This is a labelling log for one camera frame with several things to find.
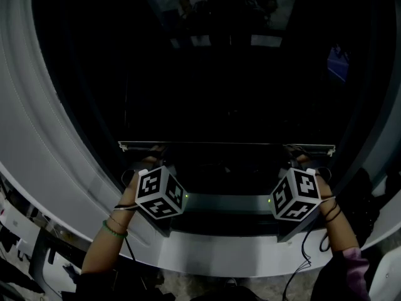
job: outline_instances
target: green bracelet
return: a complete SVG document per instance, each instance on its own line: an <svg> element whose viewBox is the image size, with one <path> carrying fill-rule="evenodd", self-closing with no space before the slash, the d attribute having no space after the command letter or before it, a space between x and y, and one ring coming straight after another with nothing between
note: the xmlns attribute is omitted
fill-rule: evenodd
<svg viewBox="0 0 401 301"><path fill-rule="evenodd" d="M107 220L105 219L103 221L103 227L109 231L112 235L116 236L117 238L126 238L128 236L128 232L125 232L125 234L118 234L117 232L114 232L111 228L107 226Z"/></svg>

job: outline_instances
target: person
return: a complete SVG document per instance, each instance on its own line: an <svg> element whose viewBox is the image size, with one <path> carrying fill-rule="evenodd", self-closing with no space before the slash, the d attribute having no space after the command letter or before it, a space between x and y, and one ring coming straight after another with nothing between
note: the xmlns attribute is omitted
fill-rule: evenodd
<svg viewBox="0 0 401 301"><path fill-rule="evenodd" d="M148 157L146 162L155 162ZM333 198L329 185L319 173L316 173L319 190L323 201L319 208L326 219L326 228L333 258L321 270L313 288L311 300L369 300L364 274L368 268L367 260L362 259L355 234ZM135 173L126 188L119 205L129 206L135 202L138 185L138 174ZM133 216L132 211L114 211L93 240L83 262L82 274L78 281L76 293L81 297L95 295L102 299L141 300L138 290L132 288L134 278L122 289L114 289L110 285L107 273L111 272L123 244L123 236ZM211 301L228 300L260 300L246 287L226 287L211 295L203 295L193 300Z"/></svg>
<svg viewBox="0 0 401 301"><path fill-rule="evenodd" d="M208 27L212 46L250 46L251 28L266 22L277 0L180 0L190 29Z"/></svg>

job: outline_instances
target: cube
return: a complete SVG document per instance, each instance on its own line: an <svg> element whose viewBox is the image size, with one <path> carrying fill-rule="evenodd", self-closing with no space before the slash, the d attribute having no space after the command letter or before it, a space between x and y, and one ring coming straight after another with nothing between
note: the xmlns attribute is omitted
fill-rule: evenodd
<svg viewBox="0 0 401 301"><path fill-rule="evenodd" d="M187 192L165 166L139 172L135 202L151 217L162 219L182 214L187 201Z"/></svg>
<svg viewBox="0 0 401 301"><path fill-rule="evenodd" d="M302 221L321 203L315 170L290 168L269 198L276 219Z"/></svg>

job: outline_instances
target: purple sleeve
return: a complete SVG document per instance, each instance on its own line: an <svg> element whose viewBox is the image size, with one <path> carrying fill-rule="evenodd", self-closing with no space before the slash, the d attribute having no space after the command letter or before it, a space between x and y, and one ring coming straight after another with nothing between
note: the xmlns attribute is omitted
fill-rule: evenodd
<svg viewBox="0 0 401 301"><path fill-rule="evenodd" d="M362 258L359 248L349 248L343 251L343 256L346 262L346 283L349 288L362 300L370 301L368 294L365 273L368 270L368 260Z"/></svg>

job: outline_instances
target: forearm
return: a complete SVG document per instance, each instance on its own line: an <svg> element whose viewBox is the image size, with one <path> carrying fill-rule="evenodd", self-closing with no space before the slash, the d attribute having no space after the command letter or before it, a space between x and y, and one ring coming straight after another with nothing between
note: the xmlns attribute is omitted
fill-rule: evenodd
<svg viewBox="0 0 401 301"><path fill-rule="evenodd" d="M346 219L344 213L340 212L339 205L337 205L337 207L330 212L335 204L335 199L331 199L320 204L320 211L322 215L326 216L326 221L329 221L326 223L326 229L332 252L344 251L349 248L359 247L358 240L351 228L351 225Z"/></svg>
<svg viewBox="0 0 401 301"><path fill-rule="evenodd" d="M138 177L134 176L130 185L124 191L119 205L132 205L135 202L135 188ZM118 234L125 234L132 219L132 211L114 211L107 219L107 226ZM118 258L123 238L115 236L102 227L83 261L82 273L100 273L111 270Z"/></svg>

